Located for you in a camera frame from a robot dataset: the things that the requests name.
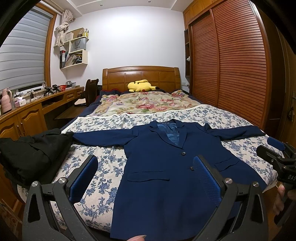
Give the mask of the person's right hand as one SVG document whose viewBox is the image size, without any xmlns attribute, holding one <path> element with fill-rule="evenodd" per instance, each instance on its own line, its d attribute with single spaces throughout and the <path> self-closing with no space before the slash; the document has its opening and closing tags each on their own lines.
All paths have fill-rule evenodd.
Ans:
<svg viewBox="0 0 296 241">
<path fill-rule="evenodd" d="M 296 201 L 296 190 L 290 190 L 286 192 L 283 184 L 279 185 L 277 189 L 277 196 L 273 205 L 273 210 L 276 215 L 279 215 L 281 211 L 284 209 L 284 202 L 282 201 L 284 195 L 287 194 L 288 198 Z"/>
</svg>

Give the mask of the person's left hand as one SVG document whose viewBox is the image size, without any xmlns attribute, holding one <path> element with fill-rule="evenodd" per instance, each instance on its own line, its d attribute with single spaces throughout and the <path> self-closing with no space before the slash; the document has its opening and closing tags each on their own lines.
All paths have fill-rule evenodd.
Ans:
<svg viewBox="0 0 296 241">
<path fill-rule="evenodd" d="M 127 241 L 145 241 L 146 235 L 137 235 L 129 238 Z"/>
</svg>

